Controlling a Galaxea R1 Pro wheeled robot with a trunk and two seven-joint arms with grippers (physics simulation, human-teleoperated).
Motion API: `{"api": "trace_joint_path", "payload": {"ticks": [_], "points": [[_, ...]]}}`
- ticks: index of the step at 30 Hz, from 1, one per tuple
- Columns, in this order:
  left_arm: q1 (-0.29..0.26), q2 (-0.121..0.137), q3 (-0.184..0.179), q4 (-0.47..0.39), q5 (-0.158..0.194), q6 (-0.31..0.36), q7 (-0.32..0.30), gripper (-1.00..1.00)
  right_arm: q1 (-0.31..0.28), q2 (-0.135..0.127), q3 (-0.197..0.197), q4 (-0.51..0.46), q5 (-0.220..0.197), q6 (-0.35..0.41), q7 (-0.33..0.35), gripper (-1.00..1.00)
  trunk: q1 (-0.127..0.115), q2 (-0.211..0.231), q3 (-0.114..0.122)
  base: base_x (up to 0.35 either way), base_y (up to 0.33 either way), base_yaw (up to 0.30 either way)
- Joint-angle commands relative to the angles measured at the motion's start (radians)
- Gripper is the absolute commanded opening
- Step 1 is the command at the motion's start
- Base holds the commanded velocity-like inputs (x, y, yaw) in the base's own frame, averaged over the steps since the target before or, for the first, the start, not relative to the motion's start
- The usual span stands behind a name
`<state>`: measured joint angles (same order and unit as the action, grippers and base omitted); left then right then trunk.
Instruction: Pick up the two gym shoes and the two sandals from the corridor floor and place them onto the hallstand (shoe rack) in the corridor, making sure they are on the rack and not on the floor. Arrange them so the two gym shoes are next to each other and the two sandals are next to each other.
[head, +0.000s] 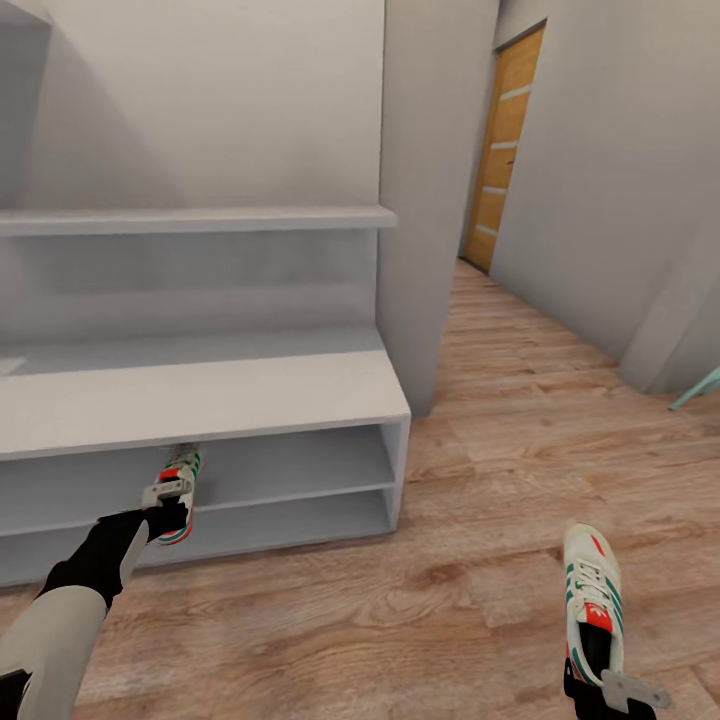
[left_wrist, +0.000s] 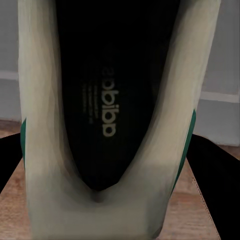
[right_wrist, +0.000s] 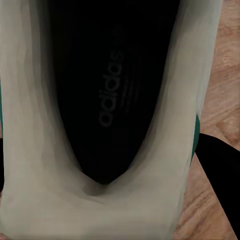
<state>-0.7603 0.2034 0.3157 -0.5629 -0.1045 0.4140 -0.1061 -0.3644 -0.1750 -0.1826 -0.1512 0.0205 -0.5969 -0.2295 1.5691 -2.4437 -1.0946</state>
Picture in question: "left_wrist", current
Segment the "gym shoe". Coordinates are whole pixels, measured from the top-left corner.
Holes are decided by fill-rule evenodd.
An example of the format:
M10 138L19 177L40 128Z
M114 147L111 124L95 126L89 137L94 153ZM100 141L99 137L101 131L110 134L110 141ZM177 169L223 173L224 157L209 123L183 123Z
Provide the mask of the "gym shoe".
M154 240L184 166L221 0L18 0L33 240Z

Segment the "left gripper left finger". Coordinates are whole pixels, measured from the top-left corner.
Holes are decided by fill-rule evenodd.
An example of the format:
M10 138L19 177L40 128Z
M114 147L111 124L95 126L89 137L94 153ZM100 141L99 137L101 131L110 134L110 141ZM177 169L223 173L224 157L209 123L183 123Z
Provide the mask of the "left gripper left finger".
M23 157L20 133L0 138L0 192Z

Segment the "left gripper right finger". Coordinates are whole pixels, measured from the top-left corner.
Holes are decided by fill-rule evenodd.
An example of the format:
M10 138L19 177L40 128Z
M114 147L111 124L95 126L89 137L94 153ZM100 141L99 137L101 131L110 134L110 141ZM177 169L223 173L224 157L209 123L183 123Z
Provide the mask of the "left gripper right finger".
M186 158L221 240L240 240L240 161L196 134Z

